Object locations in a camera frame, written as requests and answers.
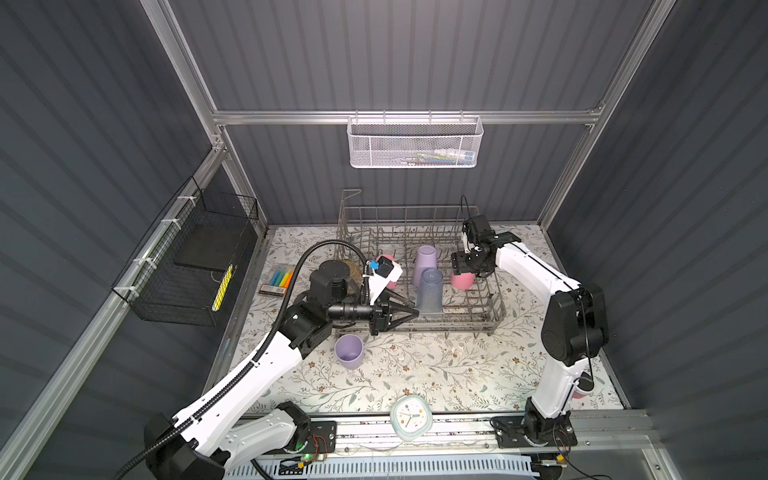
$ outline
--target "purple cup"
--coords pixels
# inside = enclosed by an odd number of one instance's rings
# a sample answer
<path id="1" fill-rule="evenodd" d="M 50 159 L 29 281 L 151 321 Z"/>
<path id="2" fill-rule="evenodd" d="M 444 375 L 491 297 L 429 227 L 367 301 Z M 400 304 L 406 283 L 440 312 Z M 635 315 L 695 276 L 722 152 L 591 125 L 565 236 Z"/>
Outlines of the purple cup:
<path id="1" fill-rule="evenodd" d="M 437 249 L 432 245 L 421 245 L 416 249 L 416 258 L 413 260 L 414 286 L 419 286 L 422 281 L 422 272 L 428 268 L 437 268 Z"/>
<path id="2" fill-rule="evenodd" d="M 362 365 L 362 340 L 357 335 L 341 335 L 333 347 L 333 352 L 347 369 L 355 370 Z"/>

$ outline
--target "wire dish rack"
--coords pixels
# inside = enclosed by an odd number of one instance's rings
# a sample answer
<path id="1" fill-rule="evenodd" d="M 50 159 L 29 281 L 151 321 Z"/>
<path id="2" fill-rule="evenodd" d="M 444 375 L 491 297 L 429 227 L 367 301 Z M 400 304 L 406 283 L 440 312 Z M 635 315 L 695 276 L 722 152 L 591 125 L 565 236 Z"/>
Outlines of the wire dish rack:
<path id="1" fill-rule="evenodd" d="M 360 189 L 343 191 L 337 238 L 354 243 L 371 258 L 383 253 L 395 257 L 403 266 L 403 275 L 394 290 L 412 301 L 417 290 L 412 285 L 413 260 L 421 245 L 433 245 L 438 250 L 438 268 L 445 278 L 442 313 L 422 313 L 394 331 L 493 334 L 506 317 L 496 273 L 475 279 L 470 290 L 458 290 L 451 285 L 451 253 L 461 245 L 462 220 L 464 215 L 476 215 L 478 208 L 464 207 L 468 212 L 462 212 L 459 205 L 355 205 L 361 192 Z M 350 258 L 350 254 L 348 249 L 338 246 L 333 257 L 342 260 Z M 357 323 L 343 332 L 367 331 L 366 324 Z"/>

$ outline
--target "floral tablecloth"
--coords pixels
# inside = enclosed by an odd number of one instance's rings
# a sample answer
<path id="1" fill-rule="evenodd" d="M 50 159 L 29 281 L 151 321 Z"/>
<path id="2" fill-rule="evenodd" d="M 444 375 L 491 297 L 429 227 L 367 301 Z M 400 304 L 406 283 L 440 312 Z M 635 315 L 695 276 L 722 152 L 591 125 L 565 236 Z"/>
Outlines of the floral tablecloth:
<path id="1" fill-rule="evenodd" d="M 510 230 L 544 261 L 555 266 L 541 229 L 535 225 L 498 225 Z M 278 227 L 270 244 L 260 284 L 275 263 L 294 264 L 313 243 L 336 237 L 335 227 Z M 304 264 L 295 292 L 306 289 L 309 274 L 333 256 L 317 250 Z M 547 353 L 540 330 L 545 306 L 507 273 L 498 275 L 507 317 L 493 336 L 484 333 L 383 333 L 362 335 L 365 361 L 347 370 L 333 355 L 335 338 L 315 349 L 276 381 L 253 404 L 252 412 L 292 400 L 307 412 L 386 412 L 396 399 L 423 396 L 436 412 L 522 410 L 538 385 Z M 234 367 L 263 338 L 282 299 L 258 292 L 237 344 Z M 593 359 L 595 389 L 574 399 L 573 409 L 622 409 L 599 358 Z"/>

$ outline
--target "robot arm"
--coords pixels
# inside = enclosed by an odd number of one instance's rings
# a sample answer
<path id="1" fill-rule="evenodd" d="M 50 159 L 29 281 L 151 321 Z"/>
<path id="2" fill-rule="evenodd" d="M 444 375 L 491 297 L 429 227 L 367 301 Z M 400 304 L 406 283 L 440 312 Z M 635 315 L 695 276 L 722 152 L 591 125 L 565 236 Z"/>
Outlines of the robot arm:
<path id="1" fill-rule="evenodd" d="M 608 341 L 603 292 L 547 265 L 513 233 L 496 233 L 483 215 L 464 222 L 462 243 L 464 251 L 452 256 L 455 273 L 487 276 L 500 268 L 547 306 L 541 341 L 549 358 L 525 415 L 528 440 L 545 442 L 553 425 L 568 421 L 576 385 Z"/>
<path id="2" fill-rule="evenodd" d="M 264 452 L 286 447 L 298 450 L 305 445 L 310 436 L 310 419 L 292 402 L 278 405 L 258 420 L 239 426 L 235 423 L 272 383 L 330 336 L 333 320 L 368 322 L 371 334 L 376 335 L 418 316 L 418 310 L 407 306 L 407 299 L 386 289 L 390 281 L 397 281 L 401 275 L 402 268 L 396 262 L 386 258 L 378 263 L 369 262 L 367 278 L 360 289 L 352 284 L 344 262 L 323 262 L 310 274 L 310 289 L 285 309 L 281 317 L 284 320 L 261 357 L 257 357 L 257 352 L 267 341 L 266 336 L 227 376 L 177 412 L 172 420 L 156 415 L 146 425 L 144 442 L 149 448 L 168 432 L 189 424 L 166 445 L 147 453 L 150 471 L 158 480 L 218 480 Z M 408 315 L 395 319 L 397 312 Z M 234 386 L 227 387 L 237 377 L 240 379 Z M 220 398 L 204 409 L 214 397 Z M 125 472 L 121 470 L 116 478 Z"/>

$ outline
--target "white mesh basket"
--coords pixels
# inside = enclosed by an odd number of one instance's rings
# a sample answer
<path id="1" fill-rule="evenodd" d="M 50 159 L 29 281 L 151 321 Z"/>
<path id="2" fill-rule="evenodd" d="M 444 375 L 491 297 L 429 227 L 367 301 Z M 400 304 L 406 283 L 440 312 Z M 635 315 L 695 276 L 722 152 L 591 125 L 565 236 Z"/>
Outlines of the white mesh basket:
<path id="1" fill-rule="evenodd" d="M 483 130 L 480 117 L 386 116 L 350 117 L 346 133 L 354 168 L 472 168 Z"/>

